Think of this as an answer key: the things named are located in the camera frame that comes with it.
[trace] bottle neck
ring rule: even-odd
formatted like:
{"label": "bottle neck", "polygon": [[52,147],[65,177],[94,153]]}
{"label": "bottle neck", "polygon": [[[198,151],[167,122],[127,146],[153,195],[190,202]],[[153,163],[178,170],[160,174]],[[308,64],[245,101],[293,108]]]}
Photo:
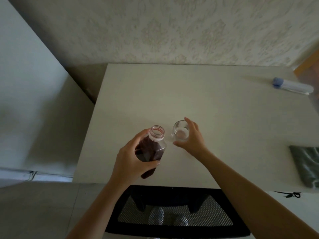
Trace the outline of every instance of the bottle neck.
{"label": "bottle neck", "polygon": [[164,128],[161,126],[155,125],[152,126],[151,129],[148,131],[149,138],[154,142],[159,142],[164,138]]}

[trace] damask wallpaper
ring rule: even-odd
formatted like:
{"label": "damask wallpaper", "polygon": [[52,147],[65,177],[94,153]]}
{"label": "damask wallpaper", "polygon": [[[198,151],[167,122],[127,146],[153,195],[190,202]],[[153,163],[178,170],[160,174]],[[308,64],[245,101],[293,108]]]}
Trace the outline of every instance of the damask wallpaper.
{"label": "damask wallpaper", "polygon": [[94,97],[109,62],[289,66],[319,40],[319,0],[10,1]]}

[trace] dark green fabric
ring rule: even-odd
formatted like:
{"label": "dark green fabric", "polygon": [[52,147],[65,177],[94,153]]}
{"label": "dark green fabric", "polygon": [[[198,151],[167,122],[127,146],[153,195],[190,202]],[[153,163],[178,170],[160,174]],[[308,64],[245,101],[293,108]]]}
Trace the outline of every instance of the dark green fabric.
{"label": "dark green fabric", "polygon": [[289,149],[305,186],[319,188],[319,147],[289,146]]}

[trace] dark red liquid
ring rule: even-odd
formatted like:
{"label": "dark red liquid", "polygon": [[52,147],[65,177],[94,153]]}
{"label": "dark red liquid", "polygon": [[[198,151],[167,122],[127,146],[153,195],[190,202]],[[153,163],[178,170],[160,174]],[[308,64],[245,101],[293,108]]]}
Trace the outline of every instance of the dark red liquid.
{"label": "dark red liquid", "polygon": [[[142,162],[160,160],[164,154],[165,148],[161,148],[158,142],[154,142],[149,136],[143,138],[135,148],[135,154]],[[151,169],[142,174],[142,178],[151,176],[155,169]]]}

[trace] glass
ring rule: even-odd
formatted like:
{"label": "glass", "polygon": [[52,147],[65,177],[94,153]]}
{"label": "glass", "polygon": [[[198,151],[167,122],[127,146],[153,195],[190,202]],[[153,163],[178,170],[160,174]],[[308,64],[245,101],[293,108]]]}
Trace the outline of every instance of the glass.
{"label": "glass", "polygon": [[[158,125],[152,126],[148,134],[141,139],[135,148],[135,154],[138,159],[142,162],[160,160],[166,148],[166,143],[163,140],[164,134],[164,128]],[[141,177],[147,178],[151,176],[155,169],[146,171]]]}
{"label": "glass", "polygon": [[189,127],[185,120],[178,121],[173,126],[172,136],[176,141],[186,141],[189,136]]}

